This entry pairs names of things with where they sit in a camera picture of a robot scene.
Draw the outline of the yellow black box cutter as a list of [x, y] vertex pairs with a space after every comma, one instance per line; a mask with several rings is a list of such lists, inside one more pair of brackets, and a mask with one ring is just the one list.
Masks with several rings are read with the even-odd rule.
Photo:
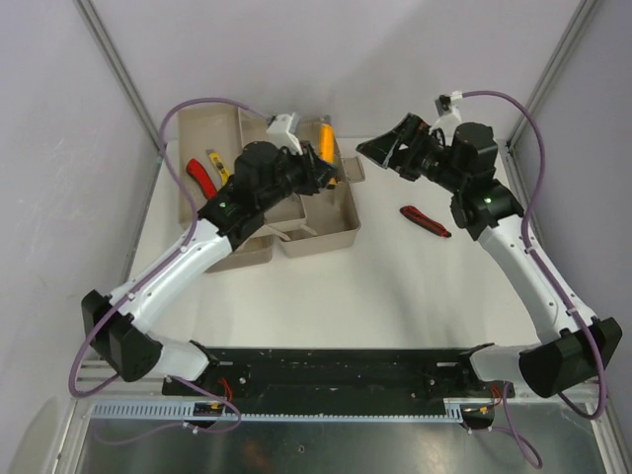
[[218, 152], [216, 152], [214, 149], [207, 149], [206, 155], [211, 165], [215, 169], [216, 173], [218, 174], [221, 181], [221, 185], [225, 186], [230, 178], [230, 172], [227, 166], [225, 165], [221, 155]]

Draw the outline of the red black utility knife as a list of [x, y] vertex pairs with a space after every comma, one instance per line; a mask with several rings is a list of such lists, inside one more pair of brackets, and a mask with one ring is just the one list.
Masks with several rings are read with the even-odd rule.
[[440, 223], [427, 217], [413, 205], [405, 205], [399, 209], [399, 212], [410, 222], [431, 232], [433, 235], [441, 238], [450, 238], [451, 233]]

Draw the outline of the beige plastic tool box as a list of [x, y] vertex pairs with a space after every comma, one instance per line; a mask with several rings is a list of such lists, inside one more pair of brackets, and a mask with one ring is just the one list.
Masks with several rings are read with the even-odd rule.
[[[234, 171], [234, 162], [243, 148], [255, 141], [267, 141], [268, 124], [263, 118], [235, 106], [212, 104], [186, 108], [177, 113], [179, 150], [172, 154], [178, 162], [182, 183], [197, 208], [206, 204], [200, 185], [186, 171], [195, 159], [213, 184], [222, 181], [208, 154], [219, 154], [227, 171]], [[314, 196], [293, 195], [265, 214], [265, 224], [242, 247], [207, 269], [209, 273], [235, 270], [268, 263], [273, 246], [278, 242], [290, 258], [331, 252], [353, 245], [360, 229], [360, 220], [353, 195], [353, 183], [365, 179], [356, 157], [341, 156], [333, 146], [337, 177], [335, 186]]]

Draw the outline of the yellow utility knife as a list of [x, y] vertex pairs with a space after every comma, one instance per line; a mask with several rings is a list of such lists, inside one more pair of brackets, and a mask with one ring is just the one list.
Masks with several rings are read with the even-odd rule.
[[336, 136], [333, 127], [329, 123], [322, 123], [319, 135], [320, 158], [338, 169], [338, 158], [336, 153]]

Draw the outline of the red folding knife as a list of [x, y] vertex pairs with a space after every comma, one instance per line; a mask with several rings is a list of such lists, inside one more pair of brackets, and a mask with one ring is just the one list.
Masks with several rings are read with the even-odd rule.
[[187, 163], [186, 172], [188, 176], [198, 185], [202, 195], [206, 199], [212, 199], [217, 195], [217, 188], [215, 184], [199, 160], [192, 158]]

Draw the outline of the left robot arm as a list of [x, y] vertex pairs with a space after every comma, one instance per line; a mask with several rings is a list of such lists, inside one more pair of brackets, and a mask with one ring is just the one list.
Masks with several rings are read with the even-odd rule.
[[227, 183], [158, 261], [108, 295], [93, 290], [83, 298], [92, 348], [126, 382], [160, 373], [183, 378], [196, 394], [211, 392], [218, 382], [213, 355], [195, 342], [159, 339], [154, 324], [189, 284], [256, 233], [268, 210], [292, 195], [320, 193], [335, 174], [309, 143], [299, 154], [267, 141], [246, 145]]

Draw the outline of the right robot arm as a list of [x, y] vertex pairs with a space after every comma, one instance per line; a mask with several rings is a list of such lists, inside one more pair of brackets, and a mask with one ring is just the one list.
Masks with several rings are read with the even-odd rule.
[[451, 193], [456, 225], [468, 232], [504, 272], [529, 315], [533, 346], [483, 345], [455, 371], [457, 388], [478, 396], [492, 380], [522, 381], [549, 398], [594, 377], [603, 378], [621, 338], [613, 318], [600, 319], [568, 286], [524, 226], [524, 210], [495, 177], [498, 144], [492, 129], [460, 124], [446, 144], [441, 133], [408, 114], [357, 152], [414, 182], [420, 178]]

